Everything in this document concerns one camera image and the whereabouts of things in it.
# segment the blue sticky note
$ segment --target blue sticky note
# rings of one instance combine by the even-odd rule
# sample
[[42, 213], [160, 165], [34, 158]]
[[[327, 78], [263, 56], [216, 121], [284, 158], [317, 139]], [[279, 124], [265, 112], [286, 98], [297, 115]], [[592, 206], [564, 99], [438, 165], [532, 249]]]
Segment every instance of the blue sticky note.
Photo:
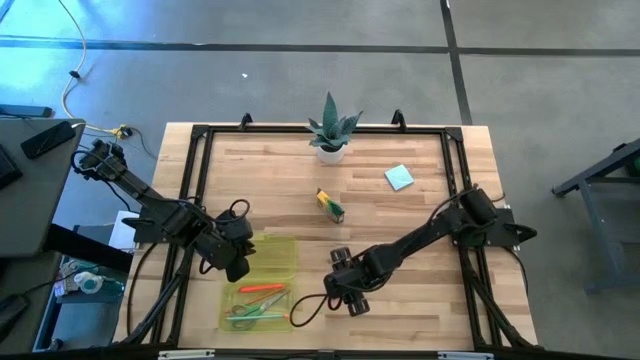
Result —
[[387, 170], [384, 175], [387, 177], [387, 180], [389, 180], [393, 190], [396, 191], [413, 184], [413, 178], [404, 165], [398, 165], [393, 169]]

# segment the black stripe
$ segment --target black stripe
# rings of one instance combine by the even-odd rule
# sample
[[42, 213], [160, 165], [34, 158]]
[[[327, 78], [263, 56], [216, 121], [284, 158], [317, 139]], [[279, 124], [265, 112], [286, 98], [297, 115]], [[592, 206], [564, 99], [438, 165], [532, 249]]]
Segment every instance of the black stripe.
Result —
[[[82, 49], [80, 40], [52, 38], [0, 38], [0, 47]], [[445, 46], [386, 45], [286, 45], [286, 44], [190, 44], [134, 41], [87, 40], [91, 50], [154, 50], [154, 51], [257, 51], [257, 52], [336, 52], [388, 54], [446, 54]]]
[[640, 49], [549, 49], [549, 48], [484, 48], [460, 47], [462, 55], [513, 55], [513, 56], [640, 56]]
[[453, 21], [451, 20], [451, 10], [449, 9], [449, 2], [447, 0], [440, 0], [440, 8], [442, 9], [442, 19], [444, 20], [444, 31], [447, 36], [447, 44], [449, 44], [449, 57], [451, 58], [453, 85], [456, 89], [456, 96], [458, 98], [460, 119], [462, 120], [462, 125], [472, 125], [473, 122], [471, 121], [469, 99], [467, 98], [467, 90], [464, 87], [462, 65], [460, 64], [460, 54], [458, 53], [456, 33], [453, 30]]
[[4, 19], [4, 16], [7, 15], [9, 8], [13, 5], [13, 0], [4, 0], [2, 5], [0, 5], [0, 22]]

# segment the scissors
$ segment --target scissors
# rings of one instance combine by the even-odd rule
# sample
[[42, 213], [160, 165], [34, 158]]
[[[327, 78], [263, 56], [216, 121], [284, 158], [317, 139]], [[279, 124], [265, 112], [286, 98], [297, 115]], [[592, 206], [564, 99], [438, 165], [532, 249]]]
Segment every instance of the scissors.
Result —
[[[287, 295], [289, 291], [284, 291], [279, 294], [272, 296], [267, 299], [267, 301], [262, 304], [256, 305], [234, 305], [231, 307], [231, 314], [235, 317], [243, 317], [243, 316], [259, 316], [268, 308], [273, 306], [273, 304], [277, 303], [280, 299], [282, 299], [285, 295]], [[257, 320], [233, 320], [231, 322], [231, 327], [236, 330], [248, 330], [252, 328], [256, 324]]]

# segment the concrete floor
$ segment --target concrete floor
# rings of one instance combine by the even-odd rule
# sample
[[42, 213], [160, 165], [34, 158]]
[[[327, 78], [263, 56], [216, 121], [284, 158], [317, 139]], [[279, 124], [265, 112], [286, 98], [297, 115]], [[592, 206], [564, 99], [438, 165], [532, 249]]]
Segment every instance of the concrete floor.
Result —
[[[460, 46], [640, 48], [627, 0], [450, 0]], [[87, 38], [146, 42], [446, 46], [437, 0], [67, 0]], [[57, 2], [16, 1], [0, 35], [77, 38]], [[81, 52], [0, 48], [0, 102], [54, 108]], [[601, 276], [578, 194], [551, 186], [638, 137], [637, 57], [462, 56], [474, 124], [488, 125], [507, 200], [539, 236], [523, 246], [540, 344], [640, 358], [640, 290], [587, 297]], [[341, 111], [388, 122], [461, 124], [448, 54], [91, 50], [69, 97], [91, 123], [138, 127], [159, 149], [169, 121], [304, 121], [330, 90]], [[90, 138], [83, 140], [88, 144]], [[150, 181], [154, 160], [125, 142]], [[91, 197], [93, 204], [86, 199]], [[122, 208], [102, 184], [69, 177], [56, 222], [112, 222]]]

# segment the white paper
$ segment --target white paper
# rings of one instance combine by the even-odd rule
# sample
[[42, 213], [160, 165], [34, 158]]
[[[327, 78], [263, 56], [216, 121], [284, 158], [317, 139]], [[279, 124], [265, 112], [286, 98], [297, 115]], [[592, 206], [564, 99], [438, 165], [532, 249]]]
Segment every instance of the white paper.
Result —
[[139, 215], [129, 211], [118, 211], [116, 221], [113, 224], [113, 231], [111, 232], [111, 238], [109, 238], [109, 246], [120, 250], [135, 250], [136, 245], [133, 242], [133, 237], [136, 234], [136, 230], [122, 222], [122, 219], [126, 218], [138, 218]]

